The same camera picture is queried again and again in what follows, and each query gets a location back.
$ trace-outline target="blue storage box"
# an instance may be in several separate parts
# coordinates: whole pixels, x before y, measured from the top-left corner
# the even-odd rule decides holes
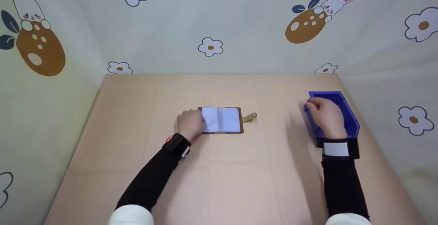
[[[344,95],[340,91],[330,91],[330,92],[309,92],[310,97],[322,97],[328,100],[331,100],[333,103],[336,103],[342,111],[342,115],[344,116],[344,127],[347,131],[347,135],[349,138],[356,138],[359,135],[360,124],[357,121],[355,115],[351,111],[350,106],[345,100]],[[319,128],[315,122],[313,121],[312,115],[310,114],[307,105],[304,105],[304,111],[309,118],[310,124],[312,126],[312,131],[315,138],[324,138],[324,132],[321,128]]]

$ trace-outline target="brown egg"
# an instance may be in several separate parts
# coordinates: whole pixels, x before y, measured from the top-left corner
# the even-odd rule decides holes
[[[16,46],[25,63],[44,76],[59,74],[65,65],[65,53],[52,30],[45,29],[40,22],[31,22],[33,29],[20,30]]]
[[[326,12],[316,14],[308,9],[296,16],[286,28],[286,38],[291,43],[304,43],[312,40],[324,28]]]

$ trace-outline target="human hand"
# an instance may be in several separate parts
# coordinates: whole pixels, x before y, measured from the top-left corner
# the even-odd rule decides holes
[[[179,133],[189,142],[201,134],[205,128],[205,122],[200,110],[183,111],[177,116],[177,125]]]
[[[344,128],[344,117],[338,105],[322,97],[311,98],[306,105],[316,125],[324,131],[327,139],[344,139],[347,137]]]

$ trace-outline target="white sleeve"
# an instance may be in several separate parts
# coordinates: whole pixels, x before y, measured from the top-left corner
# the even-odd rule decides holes
[[[129,204],[116,209],[108,225],[154,225],[152,214],[139,205]]]
[[[358,214],[342,213],[330,217],[325,225],[371,225],[371,223]]]

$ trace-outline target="black wrist strap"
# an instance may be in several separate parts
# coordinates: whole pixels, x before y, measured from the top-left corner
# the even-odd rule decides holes
[[[181,134],[175,133],[166,139],[163,149],[184,157],[190,152],[191,143]]]
[[[322,158],[327,160],[346,161],[359,159],[357,138],[325,139],[317,138],[317,147],[322,148]]]

